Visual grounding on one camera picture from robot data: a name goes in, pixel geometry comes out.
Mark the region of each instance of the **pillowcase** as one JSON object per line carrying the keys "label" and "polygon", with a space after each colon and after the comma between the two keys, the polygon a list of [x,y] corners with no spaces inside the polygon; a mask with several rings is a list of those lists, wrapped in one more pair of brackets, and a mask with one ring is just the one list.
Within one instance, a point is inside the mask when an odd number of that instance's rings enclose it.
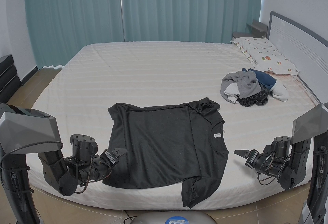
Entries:
{"label": "pillowcase", "polygon": [[277,48],[265,37],[236,38],[231,42],[240,48],[257,70],[274,74],[298,75],[299,73],[296,66],[279,53]]}

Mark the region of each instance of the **black furniture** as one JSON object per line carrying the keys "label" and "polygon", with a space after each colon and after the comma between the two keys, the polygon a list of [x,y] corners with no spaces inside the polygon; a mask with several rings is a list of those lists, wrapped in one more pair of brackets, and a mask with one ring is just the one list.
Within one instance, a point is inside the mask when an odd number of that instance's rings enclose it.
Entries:
{"label": "black furniture", "polygon": [[0,58],[0,102],[7,103],[17,89],[21,86],[21,81],[17,76],[12,55]]}
{"label": "black furniture", "polygon": [[262,38],[266,37],[268,33],[268,26],[255,19],[253,19],[252,24],[246,24],[251,33],[233,32],[232,39],[251,37],[251,38]]}

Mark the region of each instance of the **pile of clothes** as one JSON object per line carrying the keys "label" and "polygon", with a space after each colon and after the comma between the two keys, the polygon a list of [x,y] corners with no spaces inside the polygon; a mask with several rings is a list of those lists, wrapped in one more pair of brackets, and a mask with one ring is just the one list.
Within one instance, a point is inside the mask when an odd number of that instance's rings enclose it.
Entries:
{"label": "pile of clothes", "polygon": [[268,102],[268,95],[286,102],[288,92],[284,85],[274,77],[262,71],[242,69],[229,73],[222,79],[222,97],[230,103],[240,103],[250,107],[254,104],[263,106]]}

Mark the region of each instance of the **white bed sheet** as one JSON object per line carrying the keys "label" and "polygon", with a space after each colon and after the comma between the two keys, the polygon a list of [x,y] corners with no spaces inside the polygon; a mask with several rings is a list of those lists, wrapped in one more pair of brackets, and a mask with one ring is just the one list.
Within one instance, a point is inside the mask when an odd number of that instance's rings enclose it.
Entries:
{"label": "white bed sheet", "polygon": [[[221,185],[193,210],[221,209],[248,204],[283,189],[274,181],[261,186],[235,149],[262,151],[276,136],[290,136],[293,120],[315,106],[316,100],[297,77],[279,76],[289,91],[281,102],[269,96],[263,106],[231,104],[220,95],[222,78],[252,65],[233,44],[195,42],[120,42],[85,46],[41,93],[33,108],[56,117],[64,156],[70,156],[72,134],[96,139],[98,152],[108,148],[113,121],[107,111],[117,102],[139,107],[175,105],[208,97],[221,105],[224,140],[229,158]],[[312,150],[307,161],[311,178]],[[42,164],[28,154],[31,184],[61,196],[44,181]],[[92,183],[71,201],[109,209],[188,210],[182,206],[182,183],[139,190]]]}

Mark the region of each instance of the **round blue sticker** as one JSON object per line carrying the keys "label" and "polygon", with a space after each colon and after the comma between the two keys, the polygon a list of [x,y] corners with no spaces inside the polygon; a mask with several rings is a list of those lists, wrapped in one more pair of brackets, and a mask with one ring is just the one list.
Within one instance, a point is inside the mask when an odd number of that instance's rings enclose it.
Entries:
{"label": "round blue sticker", "polygon": [[182,223],[189,224],[186,218],[180,216],[171,217],[165,222],[165,224],[182,224]]}

